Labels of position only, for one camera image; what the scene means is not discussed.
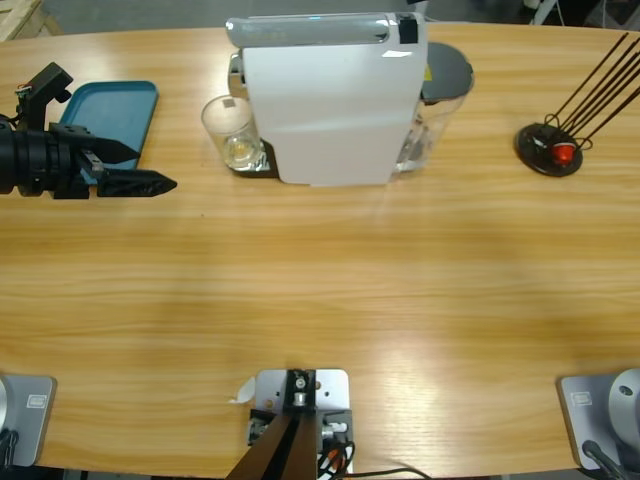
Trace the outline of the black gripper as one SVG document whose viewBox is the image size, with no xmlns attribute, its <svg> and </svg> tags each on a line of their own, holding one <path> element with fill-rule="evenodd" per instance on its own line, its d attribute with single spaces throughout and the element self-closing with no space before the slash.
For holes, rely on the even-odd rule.
<svg viewBox="0 0 640 480">
<path fill-rule="evenodd" d="M 47 192 L 54 199 L 87 199 L 87 176 L 98 179 L 98 197 L 154 197 L 177 187 L 176 181 L 152 170 L 105 171 L 104 163 L 139 157 L 137 150 L 97 137 L 84 126 L 50 123 L 47 131 L 18 131 L 7 117 L 1 118 L 3 194 L 18 190 L 24 197 Z"/>
</svg>

